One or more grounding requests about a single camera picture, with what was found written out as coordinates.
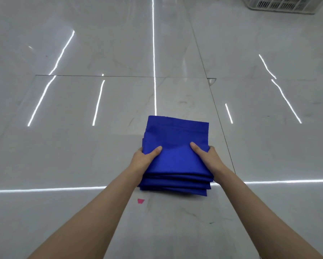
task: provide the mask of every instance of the bare arm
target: bare arm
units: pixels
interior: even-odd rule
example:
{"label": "bare arm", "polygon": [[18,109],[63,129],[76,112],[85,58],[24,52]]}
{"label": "bare arm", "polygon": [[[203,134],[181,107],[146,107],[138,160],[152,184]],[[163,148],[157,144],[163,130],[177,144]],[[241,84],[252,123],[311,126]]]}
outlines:
{"label": "bare arm", "polygon": [[225,191],[261,258],[323,258],[223,164],[214,147],[204,152],[194,143],[190,146]]}
{"label": "bare arm", "polygon": [[127,169],[52,234],[29,258],[103,259],[131,194],[162,148],[158,147],[146,155],[141,150],[135,152]]}

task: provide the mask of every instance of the blue fabric stack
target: blue fabric stack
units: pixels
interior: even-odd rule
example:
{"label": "blue fabric stack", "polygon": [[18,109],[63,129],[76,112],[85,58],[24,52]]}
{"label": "blue fabric stack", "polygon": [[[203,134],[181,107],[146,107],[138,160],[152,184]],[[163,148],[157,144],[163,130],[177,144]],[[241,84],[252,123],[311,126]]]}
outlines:
{"label": "blue fabric stack", "polygon": [[189,143],[194,142],[208,152],[208,127],[207,122],[149,116],[142,152],[149,154],[160,145],[163,150],[146,170],[140,189],[207,196],[213,175]]}

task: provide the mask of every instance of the person's left thumb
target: person's left thumb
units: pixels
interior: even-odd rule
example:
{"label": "person's left thumb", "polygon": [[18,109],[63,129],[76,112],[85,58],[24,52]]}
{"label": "person's left thumb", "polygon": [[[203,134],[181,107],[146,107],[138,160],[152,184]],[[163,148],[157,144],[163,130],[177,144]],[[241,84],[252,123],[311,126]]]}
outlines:
{"label": "person's left thumb", "polygon": [[148,155],[153,160],[155,157],[157,157],[160,154],[161,151],[162,151],[162,147],[161,146],[158,146],[152,152],[150,152]]}

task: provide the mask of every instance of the tiled floor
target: tiled floor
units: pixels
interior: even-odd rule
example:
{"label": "tiled floor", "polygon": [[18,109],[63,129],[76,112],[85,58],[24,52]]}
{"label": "tiled floor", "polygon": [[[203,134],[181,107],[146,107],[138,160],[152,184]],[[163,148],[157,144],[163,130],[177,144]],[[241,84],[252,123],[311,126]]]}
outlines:
{"label": "tiled floor", "polygon": [[[0,258],[26,258],[99,191],[78,187],[109,184],[155,112],[209,122],[224,163],[323,254],[323,8],[0,0]],[[134,191],[116,257],[259,258],[219,186]]]}

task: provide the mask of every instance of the person's left arm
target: person's left arm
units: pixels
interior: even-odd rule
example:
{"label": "person's left arm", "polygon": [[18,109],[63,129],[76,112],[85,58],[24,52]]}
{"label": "person's left arm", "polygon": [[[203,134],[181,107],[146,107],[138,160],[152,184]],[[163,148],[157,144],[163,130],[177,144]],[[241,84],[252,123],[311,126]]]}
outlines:
{"label": "person's left arm", "polygon": [[128,168],[41,244],[29,259],[102,259],[131,194],[161,150],[159,146],[150,154],[143,154],[142,148],[135,152]]}

